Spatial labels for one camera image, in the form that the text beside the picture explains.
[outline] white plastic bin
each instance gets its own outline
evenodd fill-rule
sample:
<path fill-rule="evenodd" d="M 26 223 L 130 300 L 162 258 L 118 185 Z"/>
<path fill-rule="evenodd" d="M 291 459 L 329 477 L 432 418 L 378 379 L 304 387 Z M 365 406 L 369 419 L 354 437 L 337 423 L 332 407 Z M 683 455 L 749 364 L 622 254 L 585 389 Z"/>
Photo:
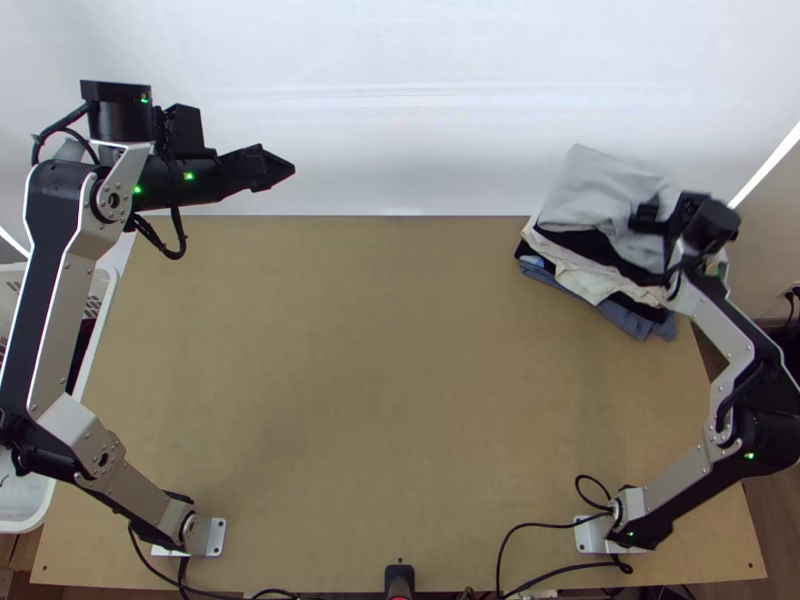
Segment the white plastic bin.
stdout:
<path fill-rule="evenodd" d="M 26 263 L 0 265 L 0 359 L 5 357 L 25 267 Z M 118 279 L 119 275 L 112 267 L 98 267 L 92 278 L 84 317 L 97 318 L 97 322 L 75 382 L 73 396 L 79 402 L 86 388 Z M 55 480 L 41 475 L 17 477 L 11 463 L 11 451 L 0 448 L 0 533 L 24 533 L 41 525 L 55 487 Z"/>

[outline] wooden table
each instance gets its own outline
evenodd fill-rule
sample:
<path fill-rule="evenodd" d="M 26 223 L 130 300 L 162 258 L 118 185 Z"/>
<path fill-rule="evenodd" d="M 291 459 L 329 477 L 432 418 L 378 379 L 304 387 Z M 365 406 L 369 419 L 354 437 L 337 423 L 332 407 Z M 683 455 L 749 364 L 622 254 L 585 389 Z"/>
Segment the wooden table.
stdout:
<path fill-rule="evenodd" d="M 697 442 L 708 381 L 688 321 L 639 343 L 523 277 L 523 224 L 198 217 L 178 263 L 137 241 L 84 398 L 157 484 L 227 517 L 194 584 L 379 591 L 402 557 L 420 590 L 491 589 L 512 525 L 586 514 L 576 474 L 643 485 Z M 60 485 L 33 580 L 161 587 L 125 527 Z M 503 585 L 585 560 L 571 532 L 528 529 Z M 630 563 L 549 585 L 765 576 L 740 486 Z"/>

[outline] white backdrop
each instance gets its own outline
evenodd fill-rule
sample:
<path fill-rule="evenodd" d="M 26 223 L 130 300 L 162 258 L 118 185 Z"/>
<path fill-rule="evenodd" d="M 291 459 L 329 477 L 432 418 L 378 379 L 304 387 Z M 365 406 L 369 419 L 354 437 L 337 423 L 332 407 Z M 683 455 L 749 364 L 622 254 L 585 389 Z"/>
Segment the white backdrop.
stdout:
<path fill-rule="evenodd" d="M 262 142 L 297 165 L 215 213 L 530 214 L 575 142 L 729 199 L 800 119 L 792 0 L 0 11 L 0 225 L 20 238 L 30 133 L 80 104 L 80 78 L 151 84 L 202 109 L 209 146 Z"/>

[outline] robotic arm link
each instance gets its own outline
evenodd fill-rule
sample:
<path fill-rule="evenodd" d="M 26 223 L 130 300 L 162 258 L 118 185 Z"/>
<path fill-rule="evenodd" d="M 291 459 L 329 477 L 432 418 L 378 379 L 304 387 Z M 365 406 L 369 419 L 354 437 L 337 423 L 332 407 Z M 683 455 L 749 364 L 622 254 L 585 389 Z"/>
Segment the robotic arm link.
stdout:
<path fill-rule="evenodd" d="M 88 113 L 101 164 L 47 160 L 28 176 L 32 252 L 0 372 L 0 442 L 19 475 L 76 485 L 124 515 L 142 540 L 216 556 L 224 519 L 200 516 L 191 498 L 129 464 L 125 446 L 67 393 L 66 380 L 95 264 L 140 211 L 170 208 L 174 219 L 180 206 L 268 189 L 294 166 L 260 145 L 218 157 L 205 148 L 200 112 L 153 107 L 148 86 L 82 81 L 81 89 L 86 104 L 69 118 Z"/>
<path fill-rule="evenodd" d="M 620 489 L 607 518 L 576 527 L 581 552 L 653 550 L 675 519 L 742 479 L 800 459 L 800 389 L 781 349 L 728 301 L 723 246 L 738 226 L 736 213 L 706 199 L 667 254 L 678 266 L 667 306 L 691 317 L 727 361 L 711 383 L 701 439 L 647 485 Z"/>

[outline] black cable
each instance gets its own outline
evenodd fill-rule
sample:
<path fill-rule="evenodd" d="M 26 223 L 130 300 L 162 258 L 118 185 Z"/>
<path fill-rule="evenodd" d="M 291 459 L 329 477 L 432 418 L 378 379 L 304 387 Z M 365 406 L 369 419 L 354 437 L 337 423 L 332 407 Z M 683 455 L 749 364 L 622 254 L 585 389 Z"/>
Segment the black cable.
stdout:
<path fill-rule="evenodd" d="M 681 584 L 681 589 L 686 592 L 686 595 L 689 596 L 689 600 L 697 600 L 697 597 L 692 593 L 692 590 L 689 589 L 689 586 L 686 584 Z"/>
<path fill-rule="evenodd" d="M 178 566 L 178 583 L 181 584 L 181 587 L 178 588 L 178 593 L 183 600 L 191 600 L 191 598 L 186 595 L 186 590 L 183 589 L 184 579 L 186 579 L 186 569 L 189 567 L 190 558 L 190 556 L 181 556 L 181 562 Z"/>
<path fill-rule="evenodd" d="M 178 237 L 178 250 L 170 250 L 167 245 L 161 241 L 156 230 L 153 226 L 141 215 L 134 214 L 132 223 L 136 231 L 141 233 L 145 239 L 153 244 L 159 252 L 170 260 L 178 260 L 186 254 L 186 240 L 188 239 L 183 231 L 183 222 L 181 221 L 180 209 L 177 206 L 170 207 L 170 216 L 172 217 L 172 225 L 175 228 L 175 234 Z"/>
<path fill-rule="evenodd" d="M 39 151 L 44 146 L 44 143 L 47 141 L 51 135 L 53 135 L 57 131 L 63 131 L 64 128 L 67 127 L 70 123 L 74 123 L 78 119 L 80 119 L 83 115 L 89 112 L 89 103 L 84 102 L 78 108 L 73 110 L 67 116 L 62 117 L 52 125 L 45 127 L 42 129 L 41 133 L 34 137 L 33 139 L 33 148 L 31 148 L 31 166 L 39 164 Z"/>
<path fill-rule="evenodd" d="M 581 491 L 581 481 L 583 481 L 584 479 L 591 481 L 592 483 L 597 485 L 597 487 L 603 490 L 603 493 L 605 494 L 607 500 L 606 504 L 598 504 L 597 502 L 590 500 L 584 495 L 584 493 Z M 604 486 L 602 483 L 600 483 L 597 479 L 595 479 L 591 475 L 583 475 L 583 474 L 578 475 L 575 478 L 575 490 L 578 492 L 578 495 L 581 497 L 581 499 L 584 502 L 586 502 L 586 504 L 588 504 L 589 506 L 593 506 L 594 508 L 597 508 L 599 510 L 605 510 L 611 512 L 608 508 L 608 502 L 611 502 L 611 493 L 608 491 L 608 488 L 606 488 L 606 486 Z"/>
<path fill-rule="evenodd" d="M 286 596 L 287 598 L 297 599 L 299 596 L 296 594 L 292 594 L 291 592 L 287 592 L 286 590 L 281 590 L 279 588 L 265 588 L 260 592 L 256 592 L 250 597 L 250 600 L 256 600 L 256 598 L 260 598 L 261 596 L 266 596 L 267 594 L 280 594 L 281 596 Z"/>
<path fill-rule="evenodd" d="M 189 566 L 189 558 L 188 556 L 181 558 L 180 566 L 178 567 L 178 581 L 171 579 L 170 577 L 164 575 L 161 571 L 156 569 L 153 565 L 151 565 L 147 559 L 142 554 L 141 548 L 139 548 L 139 543 L 136 541 L 136 536 L 133 533 L 133 529 L 129 526 L 128 527 L 128 537 L 131 538 L 131 544 L 133 544 L 133 549 L 136 551 L 136 556 L 139 557 L 139 560 L 142 561 L 142 564 L 150 571 L 153 575 L 161 579 L 162 581 L 167 582 L 171 586 L 178 588 L 178 591 L 181 594 L 181 598 L 184 600 L 191 600 L 186 595 L 186 592 L 191 592 L 192 594 L 197 594 L 198 596 L 205 596 L 206 598 L 217 598 L 218 600 L 241 600 L 236 596 L 225 596 L 223 594 L 215 594 L 213 592 L 206 592 L 204 590 L 198 590 L 191 586 L 186 585 L 183 580 L 186 577 L 186 569 Z M 301 597 L 298 594 L 294 594 L 292 592 L 288 592 L 286 590 L 282 590 L 279 588 L 266 588 L 261 590 L 260 592 L 256 593 L 252 596 L 253 599 L 258 598 L 259 596 L 263 596 L 265 594 L 280 594 L 282 596 L 286 596 L 290 600 L 323 600 L 322 598 L 315 598 L 314 596 L 304 596 Z"/>
<path fill-rule="evenodd" d="M 549 573 L 545 573 L 544 575 L 540 575 L 534 579 L 530 579 L 523 583 L 522 585 L 518 585 L 513 590 L 508 592 L 507 594 L 503 594 L 499 597 L 499 600 L 505 600 L 505 598 L 510 598 L 514 594 L 518 594 L 523 590 L 527 590 L 546 579 L 550 579 L 551 577 L 555 577 L 556 575 L 561 575 L 562 573 L 569 573 L 570 571 L 580 571 L 582 569 L 595 569 L 599 567 L 617 567 L 620 571 L 625 573 L 626 575 L 630 575 L 633 573 L 633 567 L 629 564 L 622 562 L 616 554 L 611 555 L 611 560 L 606 562 L 598 562 L 598 563 L 580 563 L 577 565 L 569 565 L 567 567 L 561 567 L 560 569 L 554 569 Z"/>
<path fill-rule="evenodd" d="M 497 564 L 495 565 L 494 571 L 494 586 L 495 586 L 495 593 L 497 594 L 497 600 L 502 600 L 506 596 L 503 596 L 500 593 L 500 567 L 503 562 L 503 551 L 506 548 L 506 544 L 508 544 L 508 540 L 511 539 L 511 536 L 514 535 L 520 529 L 525 529 L 526 527 L 542 527 L 545 529 L 572 529 L 573 527 L 577 527 L 581 523 L 586 523 L 588 521 L 594 521 L 595 519 L 599 519 L 600 517 L 607 517 L 609 515 L 609 510 L 606 509 L 604 512 L 599 512 L 594 514 L 590 517 L 586 517 L 585 519 L 577 519 L 572 523 L 520 523 L 519 525 L 514 525 L 511 529 L 509 529 L 508 533 L 506 533 L 505 537 L 503 538 L 503 543 L 500 544 L 500 550 L 497 552 Z"/>
<path fill-rule="evenodd" d="M 164 575 L 161 571 L 156 569 L 153 565 L 147 562 L 147 559 L 142 554 L 141 548 L 139 548 L 139 543 L 136 541 L 136 536 L 133 534 L 133 529 L 128 527 L 128 536 L 131 538 L 131 543 L 133 544 L 133 549 L 136 551 L 136 556 L 139 557 L 139 560 L 142 561 L 142 564 L 150 571 L 153 575 L 158 577 L 161 581 L 165 581 L 171 586 L 178 588 L 179 590 L 184 590 L 186 592 L 192 592 L 193 594 L 197 594 L 198 596 L 205 596 L 206 598 L 217 598 L 218 600 L 241 600 L 241 598 L 236 598 L 235 596 L 223 596 L 222 594 L 214 594 L 213 592 L 205 592 L 203 590 L 197 590 L 193 587 L 190 587 L 184 583 L 179 583 L 170 577 Z"/>
<path fill-rule="evenodd" d="M 92 159 L 92 162 L 94 162 L 94 164 L 96 165 L 100 164 L 100 159 L 97 157 L 97 154 L 95 154 L 94 148 L 92 148 L 91 144 L 85 137 L 83 137 L 80 133 L 78 133 L 74 129 L 70 129 L 69 127 L 62 127 L 61 129 L 59 129 L 59 131 L 74 137 L 77 140 L 77 142 L 81 146 L 83 146 L 83 149 L 86 150 L 86 152 L 89 154 L 89 157 Z"/>

